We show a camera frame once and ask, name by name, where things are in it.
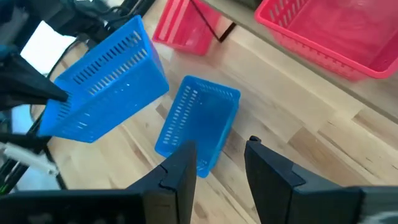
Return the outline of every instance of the blue plastic basket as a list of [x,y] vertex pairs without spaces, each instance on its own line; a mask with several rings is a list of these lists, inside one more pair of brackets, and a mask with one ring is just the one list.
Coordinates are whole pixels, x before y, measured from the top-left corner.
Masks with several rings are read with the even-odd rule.
[[239,108],[240,96],[239,90],[186,76],[155,150],[168,157],[185,141],[195,141],[198,175],[206,177],[224,146]]
[[140,16],[62,73],[68,101],[49,100],[40,136],[93,142],[169,90]]

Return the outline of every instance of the red plastic basket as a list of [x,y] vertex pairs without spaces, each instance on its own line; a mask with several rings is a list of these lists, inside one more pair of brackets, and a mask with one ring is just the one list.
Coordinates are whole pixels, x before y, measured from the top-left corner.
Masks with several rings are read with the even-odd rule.
[[205,55],[213,34],[192,1],[214,30],[221,17],[219,12],[197,0],[168,0],[152,40],[177,50]]
[[397,0],[264,0],[255,18],[284,47],[349,80],[398,69]]

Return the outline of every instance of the cable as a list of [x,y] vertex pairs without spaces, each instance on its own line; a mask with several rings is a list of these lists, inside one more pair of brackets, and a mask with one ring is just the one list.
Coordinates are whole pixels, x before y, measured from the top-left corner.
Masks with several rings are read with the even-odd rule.
[[134,7],[131,9],[131,11],[127,15],[122,16],[122,17],[117,18],[117,19],[112,19],[112,20],[108,21],[107,25],[105,26],[105,29],[108,30],[110,28],[110,26],[112,24],[114,24],[115,22],[123,21],[125,19],[130,19],[130,16],[133,15],[136,12],[136,9],[137,9],[137,7],[139,6],[139,4],[141,2],[142,2],[142,0],[138,0],[137,4],[134,5]]
[[[99,16],[108,15],[109,13],[111,13],[115,10],[125,10],[126,12],[129,12],[129,9],[124,6],[113,6],[109,9],[107,9],[106,11],[100,11],[96,8],[84,6],[82,4],[77,5],[75,0],[68,0],[68,3],[69,3],[69,5],[71,5],[73,10],[75,10],[83,15],[86,15],[88,17],[94,18],[94,19],[99,19]],[[95,17],[88,14],[87,12],[94,12]]]

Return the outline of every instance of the white object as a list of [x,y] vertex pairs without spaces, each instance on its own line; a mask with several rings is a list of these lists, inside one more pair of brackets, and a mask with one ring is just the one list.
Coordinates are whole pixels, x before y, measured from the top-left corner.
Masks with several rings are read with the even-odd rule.
[[46,74],[74,40],[75,37],[61,35],[41,22],[26,43],[21,56],[41,74]]
[[35,167],[39,170],[42,170],[50,175],[58,175],[59,170],[57,166],[46,159],[43,159],[39,155],[34,154],[33,152],[17,146],[15,144],[7,142],[3,144],[0,142],[0,150],[11,159],[19,161],[20,163]]

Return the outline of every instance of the wood grain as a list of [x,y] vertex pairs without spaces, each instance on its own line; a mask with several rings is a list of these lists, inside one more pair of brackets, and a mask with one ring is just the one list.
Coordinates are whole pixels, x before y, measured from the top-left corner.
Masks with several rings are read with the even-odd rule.
[[[289,52],[279,45],[271,35],[271,33],[265,29],[265,27],[254,20],[254,11],[240,5],[234,0],[203,0],[212,8],[220,11],[225,17],[235,21],[238,25],[242,26],[256,37],[268,43],[268,47],[272,48],[272,51],[278,51],[276,55],[269,54],[272,60],[278,60],[283,63],[283,67],[286,69],[296,68],[291,66],[291,61],[300,64],[300,70],[306,70],[309,73],[316,73],[323,79],[334,84],[338,88],[350,94],[360,102],[376,110],[378,113],[387,116],[393,122],[398,123],[398,93],[396,91],[398,87],[398,73],[395,73],[388,79],[385,80],[364,80],[357,83],[350,83],[347,80],[336,76],[334,73],[325,70],[324,68],[309,62],[308,60],[298,56],[295,53]],[[250,40],[241,39],[241,42],[250,42]],[[252,48],[253,52],[262,50],[260,47]],[[301,75],[300,71],[290,73],[290,75]]]
[[[144,17],[149,36],[164,4],[157,0]],[[398,184],[396,124],[250,32],[238,27],[204,57],[154,45],[170,83],[166,95],[93,144],[49,142],[69,189],[123,189],[160,164],[154,146],[185,75],[241,91],[218,163],[197,180],[192,223],[259,223],[243,157],[251,135],[337,184]],[[73,49],[65,64],[83,52]]]

